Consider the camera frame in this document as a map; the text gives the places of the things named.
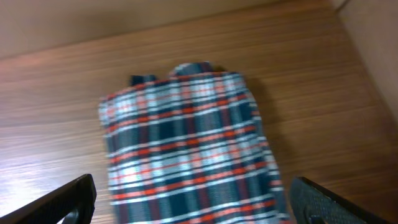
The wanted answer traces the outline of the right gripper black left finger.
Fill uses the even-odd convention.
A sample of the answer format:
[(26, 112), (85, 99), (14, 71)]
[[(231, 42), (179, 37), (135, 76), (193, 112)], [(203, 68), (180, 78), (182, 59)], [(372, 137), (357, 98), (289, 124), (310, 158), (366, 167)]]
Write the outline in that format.
[(26, 206), (1, 217), (7, 224), (90, 224), (96, 188), (91, 174), (84, 174)]

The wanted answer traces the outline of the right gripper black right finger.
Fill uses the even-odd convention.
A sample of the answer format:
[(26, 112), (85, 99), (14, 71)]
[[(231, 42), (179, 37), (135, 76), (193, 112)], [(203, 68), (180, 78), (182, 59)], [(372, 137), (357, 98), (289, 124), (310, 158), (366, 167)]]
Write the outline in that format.
[(389, 224), (305, 177), (292, 181), (289, 199), (299, 224)]

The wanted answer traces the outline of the plaid cloth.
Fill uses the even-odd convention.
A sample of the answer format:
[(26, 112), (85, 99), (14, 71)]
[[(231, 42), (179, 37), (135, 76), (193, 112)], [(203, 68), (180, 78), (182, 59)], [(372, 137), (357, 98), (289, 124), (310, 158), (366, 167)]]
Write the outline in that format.
[(98, 107), (119, 223), (289, 223), (279, 169), (238, 72), (134, 76)]

